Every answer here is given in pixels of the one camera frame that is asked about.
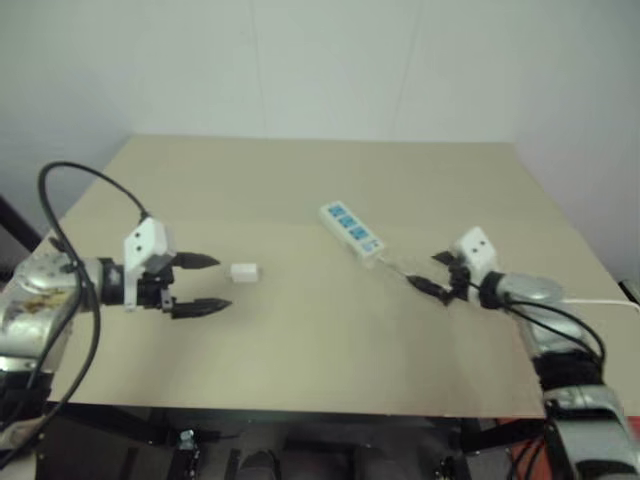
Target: power strip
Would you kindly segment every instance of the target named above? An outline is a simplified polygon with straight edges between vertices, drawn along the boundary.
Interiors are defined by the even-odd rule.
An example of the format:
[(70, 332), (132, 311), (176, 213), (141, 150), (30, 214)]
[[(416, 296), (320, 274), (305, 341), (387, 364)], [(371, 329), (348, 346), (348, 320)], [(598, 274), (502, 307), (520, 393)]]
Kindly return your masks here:
[(320, 220), (366, 266), (371, 267), (385, 244), (347, 206), (335, 201), (320, 208)]

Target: small white block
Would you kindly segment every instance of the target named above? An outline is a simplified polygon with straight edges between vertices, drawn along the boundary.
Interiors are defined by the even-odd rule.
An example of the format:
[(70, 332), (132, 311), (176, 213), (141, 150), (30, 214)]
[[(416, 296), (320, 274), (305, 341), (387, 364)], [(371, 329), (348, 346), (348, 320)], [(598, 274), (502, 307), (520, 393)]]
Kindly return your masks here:
[(235, 283), (257, 282), (260, 275), (257, 263), (233, 263), (229, 273)]

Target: white wall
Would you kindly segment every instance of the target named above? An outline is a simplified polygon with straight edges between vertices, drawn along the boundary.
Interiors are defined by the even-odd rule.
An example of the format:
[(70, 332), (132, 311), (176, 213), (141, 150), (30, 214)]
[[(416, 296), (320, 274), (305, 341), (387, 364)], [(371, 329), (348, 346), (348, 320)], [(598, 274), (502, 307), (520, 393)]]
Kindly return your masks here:
[(639, 279), (639, 26), (637, 0), (6, 0), (0, 189), (44, 228), (38, 168), (131, 132), (513, 141)]

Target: table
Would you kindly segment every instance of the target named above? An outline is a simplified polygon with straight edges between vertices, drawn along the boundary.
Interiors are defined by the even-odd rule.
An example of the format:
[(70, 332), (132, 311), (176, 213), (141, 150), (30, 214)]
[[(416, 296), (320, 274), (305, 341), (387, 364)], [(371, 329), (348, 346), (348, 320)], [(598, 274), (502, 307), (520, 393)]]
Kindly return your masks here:
[[(184, 320), (103, 308), (102, 341), (75, 402), (542, 415), (514, 321), (465, 302), (445, 308), (381, 264), (364, 268), (319, 222), (318, 208), (332, 200), (369, 224), (389, 257), (426, 276), (446, 278), (430, 256), (480, 225), (504, 271), (554, 278), (571, 296), (622, 298), (509, 144), (135, 136), (105, 172), (171, 227), (180, 250), (223, 263), (177, 270), (178, 299), (234, 305)], [(126, 197), (96, 181), (63, 226), (81, 255), (121, 261), (136, 221)], [(233, 262), (257, 262), (263, 278), (231, 283)], [(625, 308), (579, 311), (608, 345), (607, 382), (639, 415), (640, 320)], [(75, 376), (90, 332), (79, 316), (52, 400)]]

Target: beige tabletop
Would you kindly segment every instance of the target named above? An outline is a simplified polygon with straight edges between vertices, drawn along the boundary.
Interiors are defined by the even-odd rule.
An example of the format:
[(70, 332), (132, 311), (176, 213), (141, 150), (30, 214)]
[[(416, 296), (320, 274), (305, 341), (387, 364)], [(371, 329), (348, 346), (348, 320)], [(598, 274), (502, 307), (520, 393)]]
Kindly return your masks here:
[[(464, 302), (445, 308), (381, 264), (364, 268), (319, 222), (318, 208), (332, 200), (387, 242), (388, 257), (427, 276), (446, 278), (430, 256), (480, 225), (504, 271), (554, 278), (571, 296), (622, 298), (508, 144), (137, 136), (105, 172), (170, 226), (179, 250), (222, 262), (177, 271), (178, 299), (234, 304), (184, 320), (104, 307), (76, 402), (540, 415), (514, 320)], [(121, 261), (136, 221), (134, 206), (96, 181), (63, 225), (81, 255)], [(257, 262), (260, 282), (231, 283), (225, 269), (235, 262)], [(640, 320), (625, 308), (579, 311), (608, 345), (605, 379), (627, 414), (640, 415)], [(75, 376), (90, 333), (90, 317), (77, 317), (53, 399)]]

